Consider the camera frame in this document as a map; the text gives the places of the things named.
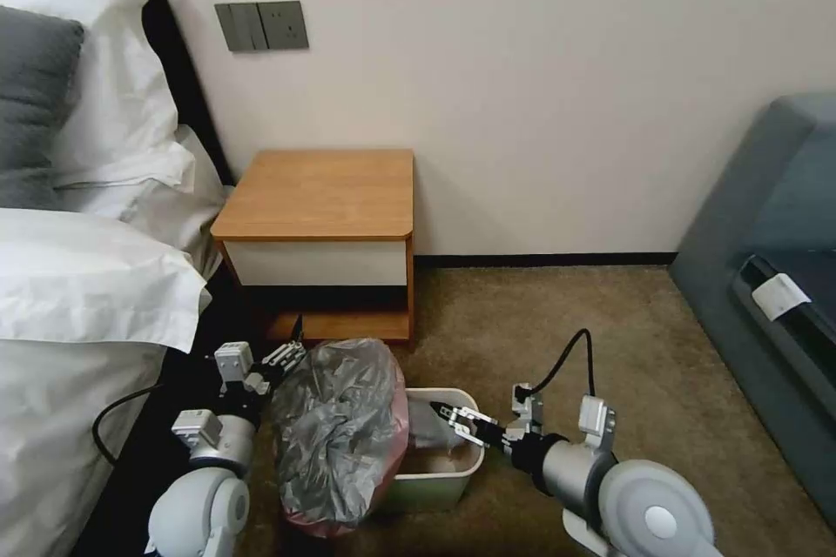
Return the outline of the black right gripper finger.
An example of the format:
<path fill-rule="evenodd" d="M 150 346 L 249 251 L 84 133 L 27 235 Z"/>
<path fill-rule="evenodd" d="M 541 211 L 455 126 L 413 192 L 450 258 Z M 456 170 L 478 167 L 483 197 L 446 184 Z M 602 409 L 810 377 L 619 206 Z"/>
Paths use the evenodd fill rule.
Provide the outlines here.
<path fill-rule="evenodd" d="M 454 435 L 459 439 L 463 440 L 466 443 L 473 444 L 479 447 L 485 447 L 485 442 L 478 436 L 478 426 L 481 423 L 453 423 L 449 424 L 447 421 L 441 418 L 441 420 L 449 426 L 452 430 Z"/>
<path fill-rule="evenodd" d="M 446 402 L 430 402 L 438 416 L 449 424 L 453 423 L 490 423 L 491 418 L 466 406 L 453 406 Z"/>

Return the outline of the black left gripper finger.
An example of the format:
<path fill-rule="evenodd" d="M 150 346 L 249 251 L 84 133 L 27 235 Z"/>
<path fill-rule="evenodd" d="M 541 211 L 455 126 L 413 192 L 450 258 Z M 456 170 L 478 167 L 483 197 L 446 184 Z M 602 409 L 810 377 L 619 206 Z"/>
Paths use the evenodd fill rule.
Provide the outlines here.
<path fill-rule="evenodd" d="M 274 350 L 263 358 L 263 378 L 266 390 L 272 391 L 307 356 L 306 350 Z"/>
<path fill-rule="evenodd" d="M 296 319 L 290 339 L 268 353 L 260 361 L 260 368 L 268 374 L 288 374 L 303 358 L 303 319 Z"/>

